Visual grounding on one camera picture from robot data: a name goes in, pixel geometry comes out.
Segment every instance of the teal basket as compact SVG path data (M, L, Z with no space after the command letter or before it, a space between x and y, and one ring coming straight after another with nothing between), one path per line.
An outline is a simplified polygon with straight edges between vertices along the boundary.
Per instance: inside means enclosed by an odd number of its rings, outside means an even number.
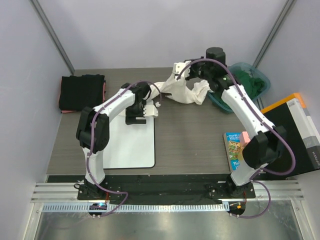
M269 79L262 72L260 72L258 69L254 68L250 64L247 64L244 62L238 62L238 63L233 64L232 66L229 66L228 69L230 70L230 72L232 74L241 70L241 71L244 71L244 72L250 74L251 77L253 77L253 78L260 78L264 81L265 84L264 84L264 87L263 87L261 93L258 96L256 96L254 99L252 99L252 101L255 101L258 98L260 98L261 96L263 96L270 88ZM212 95L211 92L208 92L207 96L212 101L212 103L214 105L216 105L217 107L221 108L221 110L223 112L228 113L228 114L234 112L231 110L231 108L221 105L220 102Z

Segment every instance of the wood grain surface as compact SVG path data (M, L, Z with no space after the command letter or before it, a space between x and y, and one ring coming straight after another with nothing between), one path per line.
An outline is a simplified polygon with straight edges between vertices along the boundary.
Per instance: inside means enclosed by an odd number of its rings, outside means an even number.
M77 70L75 75L101 74L106 80L106 99L124 83L163 82L171 74L166 68ZM188 83L190 87L196 80ZM48 175L85 174L85 156L76 139L80 112L62 116L53 147ZM225 114L206 98L202 105L181 104L163 98L155 124L155 166L111 169L106 174L223 174L229 173L223 140L225 132L243 131L235 114Z

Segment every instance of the gray wall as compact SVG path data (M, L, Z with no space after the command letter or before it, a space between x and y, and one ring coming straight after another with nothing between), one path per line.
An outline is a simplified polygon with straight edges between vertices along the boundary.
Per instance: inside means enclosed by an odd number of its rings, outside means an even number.
M75 69L253 63L286 0L39 0Z
M69 72L28 0L1 1L0 23L0 239L15 240L46 174Z
M270 79L265 106L300 92L320 131L320 1L298 0L259 69ZM320 171L298 177L320 239Z

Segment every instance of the white cloth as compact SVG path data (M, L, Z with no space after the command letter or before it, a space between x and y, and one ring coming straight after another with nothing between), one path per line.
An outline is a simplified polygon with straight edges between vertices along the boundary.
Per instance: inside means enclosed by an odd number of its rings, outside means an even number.
M171 74L167 81L156 82L155 85L160 89L161 93L171 94L167 95L167 98L182 104L196 103L201 105L206 98L207 92L211 92L209 83L206 80L196 82L193 89L190 90L187 87L187 81L181 78L177 81L174 74ZM150 87L150 99L154 99L159 95L159 92L155 86L151 85Z

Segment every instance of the black folded cloth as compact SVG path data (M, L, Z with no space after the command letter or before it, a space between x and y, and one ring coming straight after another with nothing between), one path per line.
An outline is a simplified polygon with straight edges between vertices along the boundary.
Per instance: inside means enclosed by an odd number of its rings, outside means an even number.
M63 76L59 108L64 111L81 111L104 102L104 75Z

